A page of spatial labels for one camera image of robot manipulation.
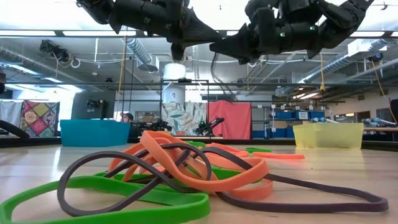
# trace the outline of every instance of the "blue storage bin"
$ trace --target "blue storage bin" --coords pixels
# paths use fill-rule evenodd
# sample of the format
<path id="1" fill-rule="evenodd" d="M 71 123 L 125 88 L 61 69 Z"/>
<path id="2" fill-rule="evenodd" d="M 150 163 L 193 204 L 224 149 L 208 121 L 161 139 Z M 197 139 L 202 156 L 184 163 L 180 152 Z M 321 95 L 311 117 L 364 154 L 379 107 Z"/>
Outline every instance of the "blue storage bin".
<path id="1" fill-rule="evenodd" d="M 251 137 L 252 138 L 264 138 L 266 136 L 264 130 L 263 131 L 252 131 Z"/>
<path id="2" fill-rule="evenodd" d="M 276 132 L 272 132 L 272 130 L 269 130 L 270 135 L 272 138 L 286 138 L 286 130 L 285 128 L 277 128 Z"/>
<path id="3" fill-rule="evenodd" d="M 292 112 L 276 112 L 275 118 L 277 118 L 277 119 L 292 119 Z"/>
<path id="4" fill-rule="evenodd" d="M 294 138 L 293 128 L 286 128 L 286 137 L 287 138 Z"/>
<path id="5" fill-rule="evenodd" d="M 311 118 L 324 118 L 325 113 L 323 111 L 312 111 L 310 112 Z"/>
<path id="6" fill-rule="evenodd" d="M 130 124 L 111 120 L 61 120 L 61 141 L 70 147 L 108 147 L 127 144 Z"/>

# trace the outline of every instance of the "person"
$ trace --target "person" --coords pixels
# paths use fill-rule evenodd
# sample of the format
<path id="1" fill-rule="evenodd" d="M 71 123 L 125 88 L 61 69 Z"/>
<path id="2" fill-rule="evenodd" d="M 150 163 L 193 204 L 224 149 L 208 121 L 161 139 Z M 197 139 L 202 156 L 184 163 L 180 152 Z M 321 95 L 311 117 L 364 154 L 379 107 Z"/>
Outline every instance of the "person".
<path id="1" fill-rule="evenodd" d="M 121 122 L 130 124 L 129 138 L 138 138 L 141 135 L 141 130 L 132 124 L 134 116 L 131 113 L 121 113 L 120 115 Z"/>
<path id="2" fill-rule="evenodd" d="M 132 123 L 134 121 L 134 116 L 131 113 L 121 113 L 123 123 Z"/>

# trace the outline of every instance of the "yellow cable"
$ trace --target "yellow cable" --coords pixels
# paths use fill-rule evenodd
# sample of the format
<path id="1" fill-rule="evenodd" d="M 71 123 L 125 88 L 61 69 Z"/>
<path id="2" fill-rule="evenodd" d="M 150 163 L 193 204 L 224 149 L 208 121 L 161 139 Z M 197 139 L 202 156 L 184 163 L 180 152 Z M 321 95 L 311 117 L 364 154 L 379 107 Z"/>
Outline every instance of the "yellow cable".
<path id="1" fill-rule="evenodd" d="M 378 84 L 379 84 L 381 94 L 383 94 L 383 96 L 387 99 L 386 94 L 384 94 L 384 90 L 383 90 L 383 88 L 382 88 L 382 86 L 381 86 L 380 79 L 379 79 L 379 75 L 377 74 L 377 70 L 375 70 L 374 73 L 375 73 L 375 75 L 376 75 L 376 79 L 377 79 L 377 82 L 378 82 Z M 390 113 L 391 113 L 392 119 L 394 119 L 394 122 L 397 124 L 396 117 L 394 116 L 394 114 L 393 114 L 393 112 L 392 112 L 392 109 L 391 109 L 391 101 L 390 101 L 390 99 L 388 99 L 388 100 L 389 100 L 389 106 L 388 106 L 388 108 L 390 109 Z"/>
<path id="2" fill-rule="evenodd" d="M 124 69 L 123 68 L 124 68 L 124 64 L 126 63 L 126 45 L 127 45 L 127 36 L 124 36 L 123 55 L 122 55 L 122 63 L 121 63 L 121 68 L 120 68 L 119 89 L 118 89 L 118 95 L 116 97 L 117 98 L 116 103 L 118 104 L 118 107 L 117 107 L 117 110 L 116 110 L 117 111 L 117 113 L 116 113 L 116 121 L 118 120 L 118 115 L 119 115 L 120 89 L 122 88 L 122 80 L 123 80 L 123 75 L 124 75 Z"/>
<path id="3" fill-rule="evenodd" d="M 320 55 L 321 55 L 321 77 L 322 77 L 322 82 L 321 82 L 320 89 L 321 89 L 321 91 L 325 91 L 325 80 L 324 80 L 324 77 L 323 77 L 323 57 L 322 57 L 322 53 L 320 53 Z"/>

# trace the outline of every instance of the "security camera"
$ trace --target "security camera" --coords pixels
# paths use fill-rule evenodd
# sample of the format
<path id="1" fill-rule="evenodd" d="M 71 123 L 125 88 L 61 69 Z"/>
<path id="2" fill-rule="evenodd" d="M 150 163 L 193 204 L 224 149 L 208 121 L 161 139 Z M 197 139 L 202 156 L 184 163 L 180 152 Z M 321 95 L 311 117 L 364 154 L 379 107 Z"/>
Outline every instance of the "security camera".
<path id="1" fill-rule="evenodd" d="M 6 74 L 0 68 L 0 94 L 4 93 L 6 89 Z"/>

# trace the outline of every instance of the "robotic hand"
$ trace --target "robotic hand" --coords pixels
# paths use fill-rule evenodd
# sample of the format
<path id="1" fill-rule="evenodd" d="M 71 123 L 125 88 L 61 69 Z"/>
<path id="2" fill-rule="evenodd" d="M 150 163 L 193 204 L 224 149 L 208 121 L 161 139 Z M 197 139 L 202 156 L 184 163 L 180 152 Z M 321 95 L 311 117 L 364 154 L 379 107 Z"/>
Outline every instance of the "robotic hand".
<path id="1" fill-rule="evenodd" d="M 251 23 L 210 50 L 234 57 L 240 64 L 263 54 L 307 50 L 313 58 L 322 48 L 332 49 L 361 25 L 374 0 L 347 0 L 340 6 L 325 0 L 250 0 L 245 13 Z M 278 8 L 275 17 L 273 8 Z M 326 20 L 315 25 L 324 15 Z"/>
<path id="2" fill-rule="evenodd" d="M 190 0 L 77 0 L 99 24 L 109 24 L 119 33 L 122 26 L 165 37 L 172 43 L 172 56 L 183 58 L 186 47 L 216 42 L 222 36 L 202 23 L 189 9 Z"/>
<path id="3" fill-rule="evenodd" d="M 158 34 L 172 43 L 172 56 L 181 60 L 186 47 L 211 43 L 210 50 L 238 59 L 240 64 L 264 54 L 307 50 L 312 58 L 322 48 L 334 48 L 361 25 L 374 0 L 347 0 L 336 6 L 325 0 L 250 0 L 245 13 L 251 23 L 231 37 L 222 36 L 195 15 L 189 0 L 77 0 L 100 24 Z M 273 9 L 278 8 L 278 16 Z M 326 21 L 315 23 L 324 15 Z"/>

